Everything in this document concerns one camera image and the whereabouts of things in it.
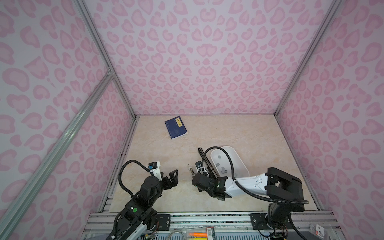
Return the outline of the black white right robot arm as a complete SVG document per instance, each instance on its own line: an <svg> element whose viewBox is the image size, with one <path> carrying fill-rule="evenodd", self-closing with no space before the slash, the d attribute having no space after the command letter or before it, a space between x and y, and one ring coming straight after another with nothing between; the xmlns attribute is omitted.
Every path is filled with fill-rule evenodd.
<svg viewBox="0 0 384 240"><path fill-rule="evenodd" d="M302 181L277 168L268 168L266 173L255 177L239 179L227 176L213 178L197 173L193 176L192 185L220 201L249 195L269 202L265 221L270 229L283 227L292 212L304 212L305 205L309 204L304 199Z"/></svg>

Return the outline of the aluminium frame corner post right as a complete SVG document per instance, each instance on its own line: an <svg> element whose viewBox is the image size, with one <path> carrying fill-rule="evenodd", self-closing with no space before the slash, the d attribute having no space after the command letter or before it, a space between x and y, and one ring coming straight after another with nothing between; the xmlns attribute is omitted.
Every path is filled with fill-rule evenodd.
<svg viewBox="0 0 384 240"><path fill-rule="evenodd" d="M289 99L291 93L294 91L295 86L299 82L301 76L304 73L305 68L307 67L307 65L311 61L311 58L314 55L314 53L316 52L322 39L326 35L327 31L330 29L335 18L338 16L339 11L341 10L341 8L344 5L344 2L345 1L342 1L342 0L334 0L331 2L331 5L330 5L327 13L325 14L321 24L319 25L318 30L316 31L313 39L311 40L310 45L309 45L308 49L306 50L302 61L298 65L298 68L297 68L295 74L293 75L292 80L289 83L286 91L284 92L283 97L282 97L282 99L281 99L281 101L280 101L280 103L279 103L279 105L278 105L278 107L274 113L274 116L276 119L282 113L283 107L288 102L288 99Z"/></svg>

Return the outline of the white plastic tray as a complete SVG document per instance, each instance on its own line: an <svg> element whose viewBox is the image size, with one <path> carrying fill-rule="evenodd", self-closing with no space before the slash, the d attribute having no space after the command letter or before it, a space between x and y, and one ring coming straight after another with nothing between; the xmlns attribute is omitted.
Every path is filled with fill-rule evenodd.
<svg viewBox="0 0 384 240"><path fill-rule="evenodd" d="M230 146L223 146L222 149L228 153L232 160L235 178L237 179L249 177L249 170L243 163L236 150ZM215 171L219 177L232 177L230 162L223 151L218 149L213 150L211 152L210 158L213 162L213 167L215 168Z"/></svg>

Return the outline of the orange marker pen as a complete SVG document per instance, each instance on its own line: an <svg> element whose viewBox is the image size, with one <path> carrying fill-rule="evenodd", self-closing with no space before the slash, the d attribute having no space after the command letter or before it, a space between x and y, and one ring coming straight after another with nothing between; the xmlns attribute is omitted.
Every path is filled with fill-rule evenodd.
<svg viewBox="0 0 384 240"><path fill-rule="evenodd" d="M207 238L207 233L188 233L188 236L194 238Z"/></svg>

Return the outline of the aluminium diagonal frame bar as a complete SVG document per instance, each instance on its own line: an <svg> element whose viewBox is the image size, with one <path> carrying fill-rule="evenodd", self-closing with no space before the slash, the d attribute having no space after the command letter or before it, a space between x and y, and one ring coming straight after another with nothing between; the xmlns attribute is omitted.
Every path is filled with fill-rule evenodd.
<svg viewBox="0 0 384 240"><path fill-rule="evenodd" d="M114 75L112 73L107 73L104 76L102 81L95 88L94 92L89 96L76 116L70 122L61 137L43 159L43 162L39 165L37 170L22 188L20 194L5 212L1 220L2 240L10 238L15 228L18 226L30 205L33 203L34 199L55 169L56 165L64 156L75 136L82 128L95 105L98 103L104 91L108 88L108 85L113 80L113 77Z"/></svg>

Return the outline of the blue book yellow label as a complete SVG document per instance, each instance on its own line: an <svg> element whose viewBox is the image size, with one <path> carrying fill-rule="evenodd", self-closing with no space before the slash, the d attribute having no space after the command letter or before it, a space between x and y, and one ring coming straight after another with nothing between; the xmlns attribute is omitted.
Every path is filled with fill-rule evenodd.
<svg viewBox="0 0 384 240"><path fill-rule="evenodd" d="M165 125L171 139L176 139L188 133L181 116L165 121Z"/></svg>

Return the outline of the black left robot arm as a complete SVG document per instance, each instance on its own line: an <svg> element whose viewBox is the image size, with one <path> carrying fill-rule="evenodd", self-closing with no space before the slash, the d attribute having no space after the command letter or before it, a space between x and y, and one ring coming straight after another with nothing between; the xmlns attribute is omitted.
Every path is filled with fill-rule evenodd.
<svg viewBox="0 0 384 240"><path fill-rule="evenodd" d="M157 211L153 205L163 191L170 190L178 184L178 170L159 180L156 176L145 178L138 191L120 211L113 223L108 240L137 240L146 231L157 227Z"/></svg>

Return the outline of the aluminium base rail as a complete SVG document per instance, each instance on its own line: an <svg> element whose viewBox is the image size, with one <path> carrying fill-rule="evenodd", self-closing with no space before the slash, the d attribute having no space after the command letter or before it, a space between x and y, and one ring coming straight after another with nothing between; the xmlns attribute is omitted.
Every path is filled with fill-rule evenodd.
<svg viewBox="0 0 384 240"><path fill-rule="evenodd" d="M156 232L157 240L165 240L173 232L173 240L187 238L188 230L214 227L218 240L264 240L269 233L286 233L289 240L299 240L296 227L308 240L318 240L320 230L325 240L344 240L341 226L331 211L305 211L293 213L291 223L273 230L265 223L265 212L189 212L168 213L162 221L163 230Z"/></svg>

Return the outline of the aluminium frame corner post left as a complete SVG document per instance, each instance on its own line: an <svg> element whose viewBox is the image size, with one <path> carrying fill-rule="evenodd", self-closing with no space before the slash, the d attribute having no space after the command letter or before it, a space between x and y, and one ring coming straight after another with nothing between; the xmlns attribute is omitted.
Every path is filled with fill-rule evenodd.
<svg viewBox="0 0 384 240"><path fill-rule="evenodd" d="M80 1L80 0L74 0L73 2L76 5L78 12L81 15L81 18L83 19L85 26L86 26L89 34L91 35L93 42L95 43L95 46L98 49L99 54L100 54L100 56L101 56L101 58L105 64L108 72L113 75L114 84L117 87L117 90L123 99L124 105L128 109L132 119L135 120L137 118L137 116L134 113L133 107L132 107L132 105L128 99L128 96L127 96L124 88L123 88L123 84L121 83L121 80L120 80L120 78L119 78L119 76L118 76L118 74L117 74L117 72L113 66L111 58L107 52L105 44L102 41L101 35L99 34L99 32L97 30L96 24L93 21L93 18L91 16L91 13L90 13L88 7L87 7L86 2Z"/></svg>

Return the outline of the aluminium frame corner post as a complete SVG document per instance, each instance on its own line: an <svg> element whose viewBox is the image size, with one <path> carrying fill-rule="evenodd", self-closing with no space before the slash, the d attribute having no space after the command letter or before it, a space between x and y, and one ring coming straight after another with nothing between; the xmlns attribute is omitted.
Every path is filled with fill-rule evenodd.
<svg viewBox="0 0 384 240"><path fill-rule="evenodd" d="M89 34L91 35L93 42L95 43L95 46L98 49L99 54L100 54L100 56L101 56L101 58L105 64L108 72L113 75L114 84L117 87L117 90L123 99L124 105L128 109L132 119L135 120L137 118L137 116L134 113L133 107L132 107L132 105L128 99L128 96L127 96L124 88L123 88L123 84L121 83L121 80L120 80L120 78L119 78L119 76L118 76L118 74L117 74L117 72L113 66L111 58L107 52L105 44L102 41L101 35L99 34L99 32L97 30L96 24L93 21L93 18L91 16L91 13L90 13L88 7L87 7L86 2L80 1L80 0L74 0L73 2L76 5L78 12L81 15L81 18L83 19L85 26L86 26Z"/></svg>
<svg viewBox="0 0 384 240"><path fill-rule="evenodd" d="M283 97L282 97L282 99L281 99L281 101L280 101L280 103L279 103L279 105L278 105L278 107L274 113L274 116L276 119L282 113L283 107L288 102L288 99L289 99L291 93L294 91L295 86L299 82L301 76L304 73L305 68L307 67L307 65L311 61L311 58L314 55L314 53L316 52L322 39L326 35L327 31L330 29L335 18L338 16L339 11L341 10L341 8L344 5L344 2L345 1L342 1L342 0L334 0L331 2L331 5L330 5L327 13L325 14L321 24L319 25L318 30L316 31L313 39L311 40L310 45L309 45L308 49L306 50L302 61L298 65L298 68L297 68L295 74L293 75L292 80L289 83L286 91L284 92Z"/></svg>

